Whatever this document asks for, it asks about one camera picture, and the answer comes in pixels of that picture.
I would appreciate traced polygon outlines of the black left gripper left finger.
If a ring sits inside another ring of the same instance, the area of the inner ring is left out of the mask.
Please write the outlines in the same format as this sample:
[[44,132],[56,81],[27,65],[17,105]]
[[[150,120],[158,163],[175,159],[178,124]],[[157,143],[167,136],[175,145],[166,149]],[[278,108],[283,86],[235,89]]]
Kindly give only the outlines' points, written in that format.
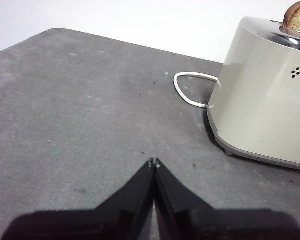
[[48,210],[15,218],[4,240],[137,240],[154,204],[156,167],[148,160],[94,209]]

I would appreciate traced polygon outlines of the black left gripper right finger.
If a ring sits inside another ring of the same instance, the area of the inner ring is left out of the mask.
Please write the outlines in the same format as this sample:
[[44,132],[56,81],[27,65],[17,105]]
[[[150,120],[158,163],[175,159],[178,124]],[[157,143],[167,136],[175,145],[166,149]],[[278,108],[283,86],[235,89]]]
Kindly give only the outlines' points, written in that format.
[[300,225],[271,209],[216,209],[154,160],[159,232],[172,240],[300,240]]

